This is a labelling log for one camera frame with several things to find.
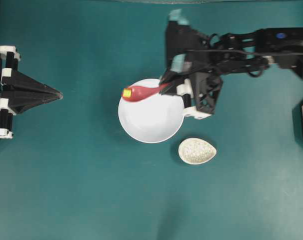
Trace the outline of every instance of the blue light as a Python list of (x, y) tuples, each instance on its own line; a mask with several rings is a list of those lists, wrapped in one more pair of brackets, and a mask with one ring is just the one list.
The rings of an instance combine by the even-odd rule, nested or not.
[(278, 38), (278, 39), (284, 39), (286, 37), (287, 37), (287, 35), (283, 32), (279, 32), (276, 34), (276, 38)]

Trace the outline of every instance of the green table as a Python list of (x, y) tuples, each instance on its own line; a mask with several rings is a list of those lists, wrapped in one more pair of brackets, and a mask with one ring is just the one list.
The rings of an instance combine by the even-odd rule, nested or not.
[[(0, 142), (0, 240), (303, 240), (303, 81), (291, 71), (225, 76), (216, 114), (186, 118), (163, 143), (120, 126), (121, 89), (164, 72), (175, 8), (208, 34), (303, 27), (303, 0), (0, 1), (0, 45), (64, 93), (16, 116), (14, 139)], [(184, 164), (187, 137), (217, 156)]]

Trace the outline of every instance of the speckled dish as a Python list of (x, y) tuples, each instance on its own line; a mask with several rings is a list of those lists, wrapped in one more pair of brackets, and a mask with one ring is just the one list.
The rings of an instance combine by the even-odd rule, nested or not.
[(178, 148), (181, 160), (192, 165), (206, 163), (215, 157), (216, 153), (216, 148), (199, 138), (187, 138), (181, 142)]

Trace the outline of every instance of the black cable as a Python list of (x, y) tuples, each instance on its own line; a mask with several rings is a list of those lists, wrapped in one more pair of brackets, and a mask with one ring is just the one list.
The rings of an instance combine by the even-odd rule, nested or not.
[(236, 50), (236, 49), (201, 49), (201, 50), (193, 50), (193, 49), (187, 49), (187, 52), (205, 52), (205, 53), (238, 53), (238, 54), (244, 54), (244, 55), (253, 55), (253, 56), (259, 56), (259, 57), (265, 57), (265, 56), (297, 56), (297, 55), (303, 55), (303, 52), (250, 52), (250, 51), (243, 51), (243, 50)]
[(253, 72), (249, 71), (247, 67), (246, 67), (246, 71), (247, 71), (247, 74), (249, 76), (251, 76), (252, 78), (258, 78), (263, 74), (264, 69), (261, 68), (257, 74), (254, 74)]
[(218, 37), (220, 39), (220, 36), (217, 33), (213, 33), (212, 35), (210, 35), (210, 37), (208, 38), (208, 46), (210, 49), (212, 48), (211, 41), (214, 37)]

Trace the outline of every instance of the plastic spoon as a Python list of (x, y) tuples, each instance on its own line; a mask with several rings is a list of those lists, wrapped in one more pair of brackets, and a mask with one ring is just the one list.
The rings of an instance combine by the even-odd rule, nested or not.
[(128, 102), (139, 102), (154, 94), (159, 93), (168, 83), (163, 83), (159, 87), (129, 86), (122, 91), (122, 98)]

